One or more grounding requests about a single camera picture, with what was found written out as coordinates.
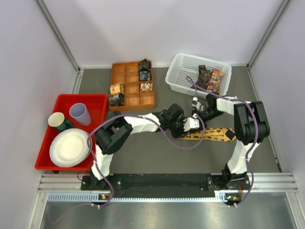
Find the yellow insect print tie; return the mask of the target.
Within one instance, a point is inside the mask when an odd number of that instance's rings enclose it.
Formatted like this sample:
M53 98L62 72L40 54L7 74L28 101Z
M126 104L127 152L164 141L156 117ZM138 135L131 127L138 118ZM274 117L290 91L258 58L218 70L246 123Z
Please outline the yellow insect print tie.
M211 140L220 142L233 142L236 139L235 132L231 128L207 128L205 132L203 130L187 134L181 137L183 140Z

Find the orange tan tie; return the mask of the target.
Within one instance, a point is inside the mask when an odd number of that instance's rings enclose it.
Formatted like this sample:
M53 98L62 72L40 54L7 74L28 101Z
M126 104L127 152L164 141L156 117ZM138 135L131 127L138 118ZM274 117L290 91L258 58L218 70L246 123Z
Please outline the orange tan tie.
M115 83L110 86L111 95L116 95L119 93L122 93L122 94L124 93L124 83L123 82Z

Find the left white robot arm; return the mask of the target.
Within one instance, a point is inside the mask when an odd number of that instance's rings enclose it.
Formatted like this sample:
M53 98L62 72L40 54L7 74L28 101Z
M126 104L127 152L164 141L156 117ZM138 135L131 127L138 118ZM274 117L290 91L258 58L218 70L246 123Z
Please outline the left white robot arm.
M88 147L92 148L90 145L92 136L96 144L96 152L92 154L94 161L90 170L91 183L97 189L107 186L112 155L121 149L132 134L165 133L166 130L170 130L172 138L180 138L202 128L204 122L199 115L184 116L184 111L178 104L172 104L161 112L146 115L126 115L115 111L88 136Z

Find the colourful dotted tie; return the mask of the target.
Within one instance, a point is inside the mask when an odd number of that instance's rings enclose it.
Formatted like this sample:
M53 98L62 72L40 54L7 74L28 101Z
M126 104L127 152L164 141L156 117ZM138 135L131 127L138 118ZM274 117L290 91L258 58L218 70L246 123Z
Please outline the colourful dotted tie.
M223 71L214 69L213 73L212 73L212 76L210 78L210 81L208 83L208 86L207 86L207 91L217 92L218 94L220 94L219 87L220 87L221 80L222 80L223 76L224 76Z

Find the dark brown paisley tie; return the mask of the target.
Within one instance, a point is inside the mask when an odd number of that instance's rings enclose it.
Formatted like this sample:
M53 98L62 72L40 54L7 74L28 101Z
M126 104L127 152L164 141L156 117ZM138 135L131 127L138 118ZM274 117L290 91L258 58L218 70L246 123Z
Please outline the dark brown paisley tie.
M199 65L199 77L195 84L207 90L212 75L213 71L207 70L205 65Z

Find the white plastic basket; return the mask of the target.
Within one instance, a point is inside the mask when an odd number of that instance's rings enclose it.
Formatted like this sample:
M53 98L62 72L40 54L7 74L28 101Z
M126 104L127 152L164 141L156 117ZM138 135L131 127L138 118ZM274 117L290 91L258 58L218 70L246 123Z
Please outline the white plastic basket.
M207 93L200 90L196 91L186 79L189 76L194 82L197 82L200 65L205 65L207 70L217 69L224 72L219 90L221 95L226 95L232 75L231 65L195 55L185 53L176 54L167 71L165 82L173 91L204 99Z

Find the rolled blue black tie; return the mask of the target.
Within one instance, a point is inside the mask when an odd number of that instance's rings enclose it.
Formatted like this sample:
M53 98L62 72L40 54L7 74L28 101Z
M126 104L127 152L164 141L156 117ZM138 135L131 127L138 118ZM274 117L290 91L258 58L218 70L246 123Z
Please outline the rolled blue black tie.
M152 79L151 70L140 70L139 71L139 81L150 81Z

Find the rolled dark patterned tie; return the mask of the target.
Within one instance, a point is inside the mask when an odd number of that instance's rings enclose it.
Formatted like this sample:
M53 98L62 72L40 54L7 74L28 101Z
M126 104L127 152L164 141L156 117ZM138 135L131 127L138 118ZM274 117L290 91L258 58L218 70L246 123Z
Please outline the rolled dark patterned tie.
M125 96L123 93L118 93L111 95L109 97L110 106L124 106L125 105Z

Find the rolled dark tie top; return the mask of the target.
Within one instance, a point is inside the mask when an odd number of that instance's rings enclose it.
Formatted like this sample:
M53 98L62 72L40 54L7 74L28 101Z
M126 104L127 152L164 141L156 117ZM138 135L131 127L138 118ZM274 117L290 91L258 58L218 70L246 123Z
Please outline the rolled dark tie top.
M151 69L151 62L147 59L143 59L138 62L139 71L149 71Z

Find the red plastic bin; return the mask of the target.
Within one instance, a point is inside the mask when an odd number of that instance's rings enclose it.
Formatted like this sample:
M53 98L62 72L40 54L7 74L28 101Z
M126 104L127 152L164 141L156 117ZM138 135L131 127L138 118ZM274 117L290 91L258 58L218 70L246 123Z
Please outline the red plastic bin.
M70 107L75 103L83 103L86 105L91 117L90 125L83 126L70 116ZM91 133L104 121L107 110L108 96L106 94L61 94L57 98L53 112L62 112L68 120L73 122L74 128ZM89 156L83 162L74 167L59 167L51 161L49 153L50 146L54 138L59 133L60 132L55 128L47 127L35 168L40 170L89 171L93 165L92 154L89 154Z

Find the lilac plastic cup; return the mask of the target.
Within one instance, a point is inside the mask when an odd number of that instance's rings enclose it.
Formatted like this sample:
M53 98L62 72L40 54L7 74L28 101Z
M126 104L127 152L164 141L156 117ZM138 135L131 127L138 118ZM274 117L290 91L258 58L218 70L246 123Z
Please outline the lilac plastic cup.
M69 115L83 126L91 124L92 120L85 104L75 103L69 109Z

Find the dark green cup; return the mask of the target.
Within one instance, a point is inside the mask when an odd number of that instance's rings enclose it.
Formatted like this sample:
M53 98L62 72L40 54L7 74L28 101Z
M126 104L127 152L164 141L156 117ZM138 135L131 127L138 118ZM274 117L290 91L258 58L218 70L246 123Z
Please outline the dark green cup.
M58 130L64 131L70 128L73 128L74 124L72 121L64 119L64 121L59 125Z

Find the white plate stack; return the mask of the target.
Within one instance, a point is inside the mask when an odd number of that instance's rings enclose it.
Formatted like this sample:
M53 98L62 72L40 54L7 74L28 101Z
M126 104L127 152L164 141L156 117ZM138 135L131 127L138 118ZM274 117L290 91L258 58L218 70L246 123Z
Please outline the white plate stack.
M74 167L83 162L90 154L87 145L89 134L78 128L59 133L51 143L49 155L58 167Z

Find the beige paper cup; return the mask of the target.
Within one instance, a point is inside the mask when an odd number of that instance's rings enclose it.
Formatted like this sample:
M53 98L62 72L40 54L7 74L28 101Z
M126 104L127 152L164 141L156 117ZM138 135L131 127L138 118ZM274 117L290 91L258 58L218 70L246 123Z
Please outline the beige paper cup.
M65 117L64 117L63 113L61 113L61 112L54 112L48 118L48 125L50 127L56 128L59 131L63 131L64 128L65 128L64 120L65 120Z

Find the aluminium frame rail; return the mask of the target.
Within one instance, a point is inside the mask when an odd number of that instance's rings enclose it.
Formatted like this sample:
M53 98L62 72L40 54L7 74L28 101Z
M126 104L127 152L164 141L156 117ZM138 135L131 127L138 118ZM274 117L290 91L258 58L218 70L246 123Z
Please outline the aluminium frame rail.
M39 192L80 191L80 178L84 173L43 174L38 187ZM297 184L291 173L254 173L253 192L298 192Z

